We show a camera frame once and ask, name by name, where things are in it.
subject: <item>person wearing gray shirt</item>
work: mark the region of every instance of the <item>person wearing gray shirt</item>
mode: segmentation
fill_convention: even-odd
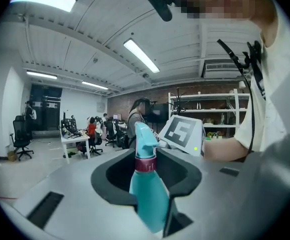
[[[127,122],[127,136],[129,138],[129,148],[136,148],[136,133],[135,133],[135,123],[142,122],[145,123],[142,115],[147,115],[150,111],[150,100],[148,98],[140,98],[135,100],[133,106],[131,107],[128,115]]]

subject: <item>cardboard box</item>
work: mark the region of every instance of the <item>cardboard box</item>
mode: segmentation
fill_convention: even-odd
[[[7,153],[7,158],[9,161],[14,162],[15,160],[17,160],[17,154],[14,153],[14,151],[10,151]]]

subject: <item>teal spray bottle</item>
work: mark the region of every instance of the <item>teal spray bottle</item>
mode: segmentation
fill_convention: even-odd
[[[135,123],[135,172],[130,181],[129,193],[137,198],[137,214],[152,233],[164,229],[169,206],[169,196],[156,169],[158,146],[151,129],[142,122]]]

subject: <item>gray floor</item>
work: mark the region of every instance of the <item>gray floor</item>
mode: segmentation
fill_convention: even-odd
[[[111,144],[105,146],[105,143],[103,141],[96,146],[97,149],[103,149],[102,155],[121,150],[119,147],[113,148]],[[34,139],[28,147],[34,151],[32,159],[22,156],[21,161],[0,160],[0,199],[11,205],[46,176],[67,164],[59,138]],[[84,159],[76,154],[69,161],[75,163]]]

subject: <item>white ceiling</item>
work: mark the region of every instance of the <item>white ceiling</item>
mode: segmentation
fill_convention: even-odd
[[[0,49],[18,50],[24,69],[59,76],[55,81],[32,78],[33,83],[110,96],[200,80],[206,60],[228,59],[219,38],[237,55],[247,50],[246,42],[259,39],[259,30],[249,22],[191,19],[170,9],[173,19],[164,22],[147,0],[77,0],[71,12],[11,3],[0,21]],[[28,27],[19,15],[27,17]],[[123,47],[129,38],[159,73]],[[82,81],[109,90],[83,86]]]

